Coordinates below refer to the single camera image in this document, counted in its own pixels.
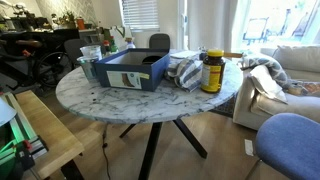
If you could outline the light wooden bench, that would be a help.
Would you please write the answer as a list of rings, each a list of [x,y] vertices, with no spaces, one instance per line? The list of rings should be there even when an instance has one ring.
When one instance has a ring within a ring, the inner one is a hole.
[[[46,143],[49,151],[35,160],[34,170],[40,180],[61,170],[67,180],[84,180],[74,158],[84,151],[82,143],[32,92],[15,95],[32,128]]]

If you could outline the white window blinds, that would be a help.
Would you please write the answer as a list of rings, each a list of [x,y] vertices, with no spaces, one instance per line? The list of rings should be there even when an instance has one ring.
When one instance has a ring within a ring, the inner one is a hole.
[[[158,30],[157,0],[121,0],[123,21],[134,30]]]

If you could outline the patterned grey white blanket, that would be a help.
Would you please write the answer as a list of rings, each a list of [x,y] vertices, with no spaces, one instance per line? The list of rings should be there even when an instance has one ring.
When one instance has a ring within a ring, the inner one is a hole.
[[[255,68],[256,66],[266,66],[272,79],[282,88],[289,86],[289,78],[281,64],[271,56],[261,53],[244,53],[242,56],[242,68]]]

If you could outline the striped blue white cloth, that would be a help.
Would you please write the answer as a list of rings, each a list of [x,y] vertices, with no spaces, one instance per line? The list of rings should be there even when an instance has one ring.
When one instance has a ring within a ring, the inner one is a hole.
[[[183,59],[178,63],[171,63],[166,76],[172,79],[181,89],[192,92],[201,84],[202,62],[194,59]]]

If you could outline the red capped sauce bottle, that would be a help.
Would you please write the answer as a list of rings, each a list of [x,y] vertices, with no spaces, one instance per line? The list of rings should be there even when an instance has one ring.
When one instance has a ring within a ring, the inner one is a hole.
[[[104,40],[103,41],[103,45],[104,45],[104,48],[105,48],[105,56],[109,56],[110,55],[110,43],[108,40]]]

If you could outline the clear plastic cup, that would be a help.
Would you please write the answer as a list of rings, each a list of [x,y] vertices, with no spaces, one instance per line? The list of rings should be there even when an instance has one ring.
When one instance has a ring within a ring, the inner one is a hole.
[[[100,45],[90,45],[80,48],[80,51],[84,56],[97,56],[99,60],[102,59],[101,46]]]

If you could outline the beige sofa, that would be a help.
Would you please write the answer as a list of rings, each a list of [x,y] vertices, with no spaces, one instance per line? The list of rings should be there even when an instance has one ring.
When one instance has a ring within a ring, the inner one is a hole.
[[[243,83],[236,99],[234,123],[257,130],[279,113],[295,113],[320,122],[319,45],[279,45],[244,53],[261,53],[276,59],[288,75],[289,86],[277,84],[266,66],[243,69],[241,58]]]

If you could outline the white paper on floor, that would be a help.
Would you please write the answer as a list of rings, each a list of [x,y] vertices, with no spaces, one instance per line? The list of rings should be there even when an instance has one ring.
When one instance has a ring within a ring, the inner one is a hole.
[[[254,155],[254,150],[253,150],[253,143],[251,140],[245,139],[244,140],[245,143],[245,152],[247,155],[249,156],[253,156]]]

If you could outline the blue upholstered chair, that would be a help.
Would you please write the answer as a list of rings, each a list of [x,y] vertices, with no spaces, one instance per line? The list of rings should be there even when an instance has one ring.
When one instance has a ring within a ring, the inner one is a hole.
[[[291,180],[320,180],[320,124],[294,113],[280,113],[258,129],[255,148],[258,160]]]

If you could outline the brown vitamin bottle yellow lid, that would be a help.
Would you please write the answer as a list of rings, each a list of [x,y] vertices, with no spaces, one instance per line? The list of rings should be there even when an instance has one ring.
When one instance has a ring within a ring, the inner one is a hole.
[[[208,93],[218,93],[222,87],[225,61],[224,51],[209,49],[203,59],[201,89]]]

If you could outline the green spray bottle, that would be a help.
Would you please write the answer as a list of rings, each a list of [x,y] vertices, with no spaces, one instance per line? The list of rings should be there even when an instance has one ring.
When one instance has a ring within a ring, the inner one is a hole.
[[[110,52],[111,53],[117,53],[118,52],[118,47],[115,43],[114,36],[110,36]]]

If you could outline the round white marble table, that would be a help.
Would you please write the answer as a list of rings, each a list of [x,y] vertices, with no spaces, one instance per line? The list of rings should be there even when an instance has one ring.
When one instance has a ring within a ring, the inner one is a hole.
[[[240,88],[243,75],[232,62],[226,63],[222,90],[217,94],[196,90],[187,93],[163,80],[153,92],[102,87],[89,83],[77,68],[68,73],[56,87],[56,97],[68,111],[96,121],[112,124],[152,125],[142,162],[139,180],[148,180],[162,124],[173,122],[198,154],[206,150],[194,137],[182,118],[211,110],[227,102]]]

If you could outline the dark grey office chair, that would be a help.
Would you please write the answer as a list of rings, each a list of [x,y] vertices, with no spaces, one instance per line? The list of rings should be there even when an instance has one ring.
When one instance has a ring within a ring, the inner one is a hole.
[[[149,39],[149,47],[151,49],[169,49],[170,48],[169,35],[164,33],[153,34]]]

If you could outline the blue cardboard shoe box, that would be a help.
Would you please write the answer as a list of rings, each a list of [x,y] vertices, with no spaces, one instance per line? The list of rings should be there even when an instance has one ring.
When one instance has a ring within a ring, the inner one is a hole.
[[[168,49],[130,48],[94,64],[102,87],[154,91],[170,61]]]

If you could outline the black bicycle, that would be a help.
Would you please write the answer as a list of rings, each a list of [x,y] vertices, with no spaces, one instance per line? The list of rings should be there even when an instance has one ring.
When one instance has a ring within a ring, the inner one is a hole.
[[[63,42],[41,37],[1,36],[0,73],[15,80],[18,87],[56,87],[74,69]]]

